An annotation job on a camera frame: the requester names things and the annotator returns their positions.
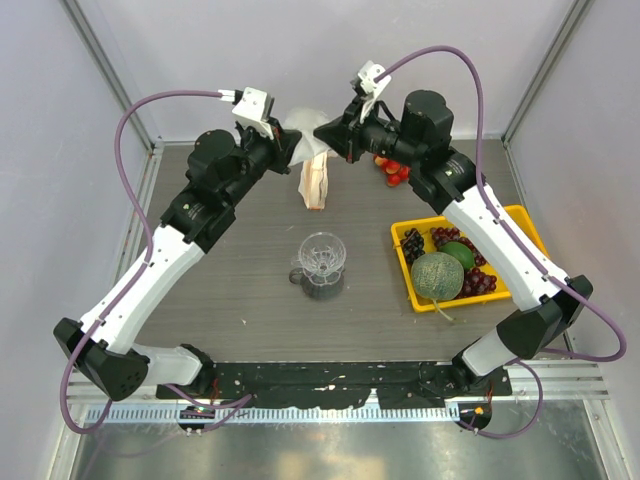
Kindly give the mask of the grey glass coffee server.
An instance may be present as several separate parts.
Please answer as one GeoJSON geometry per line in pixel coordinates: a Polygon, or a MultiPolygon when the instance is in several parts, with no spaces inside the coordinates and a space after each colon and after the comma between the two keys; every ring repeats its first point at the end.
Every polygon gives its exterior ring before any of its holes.
{"type": "Polygon", "coordinates": [[[307,297],[318,301],[330,300],[342,292],[345,284],[344,275],[336,273],[331,277],[335,278],[335,282],[316,285],[305,275],[302,268],[294,268],[289,273],[289,281],[292,284],[298,285],[307,297]]]}

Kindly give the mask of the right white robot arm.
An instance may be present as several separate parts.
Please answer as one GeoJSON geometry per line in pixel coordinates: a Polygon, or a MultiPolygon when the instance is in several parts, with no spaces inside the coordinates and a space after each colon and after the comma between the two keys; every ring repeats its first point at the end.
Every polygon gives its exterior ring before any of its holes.
{"type": "Polygon", "coordinates": [[[411,92],[398,120],[381,120],[382,106],[367,110],[363,99],[354,98],[313,134],[350,163],[371,153],[408,166],[416,195],[460,228],[506,283],[516,311],[452,361],[454,386],[474,394],[496,369],[532,358],[564,333],[593,286],[549,260],[506,213],[475,164],[451,147],[454,115],[443,96],[411,92]]]}

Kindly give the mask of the clear plastic coffee dripper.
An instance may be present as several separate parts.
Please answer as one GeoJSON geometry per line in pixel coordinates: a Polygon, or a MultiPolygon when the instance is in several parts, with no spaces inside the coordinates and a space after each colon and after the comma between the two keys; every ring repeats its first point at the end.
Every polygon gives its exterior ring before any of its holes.
{"type": "Polygon", "coordinates": [[[341,278],[346,258],[346,247],[339,237],[329,232],[316,232],[300,245],[297,261],[312,285],[328,286],[341,278]]]}

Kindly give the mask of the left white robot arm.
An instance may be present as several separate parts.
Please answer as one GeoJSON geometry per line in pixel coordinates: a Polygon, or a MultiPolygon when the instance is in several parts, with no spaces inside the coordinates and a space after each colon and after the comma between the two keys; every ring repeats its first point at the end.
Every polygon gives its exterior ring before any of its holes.
{"type": "Polygon", "coordinates": [[[179,385],[206,396],[213,362],[201,350],[147,347],[135,340],[160,301],[207,254],[235,220],[235,208],[268,171],[286,174],[302,138],[269,122],[264,137],[239,126],[203,133],[187,159],[185,188],[171,201],[152,243],[113,289],[80,320],[62,319],[54,336],[74,366],[110,400],[121,401],[144,385],[179,385]]]}

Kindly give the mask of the white paper coffee filter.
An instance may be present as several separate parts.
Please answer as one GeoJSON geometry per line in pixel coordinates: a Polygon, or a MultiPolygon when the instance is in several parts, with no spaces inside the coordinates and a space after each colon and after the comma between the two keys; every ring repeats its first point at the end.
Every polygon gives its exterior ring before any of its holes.
{"type": "Polygon", "coordinates": [[[297,107],[289,111],[283,123],[284,129],[301,133],[301,139],[294,148],[289,162],[290,167],[330,151],[330,147],[324,141],[314,136],[316,128],[329,122],[329,117],[321,110],[297,107]]]}

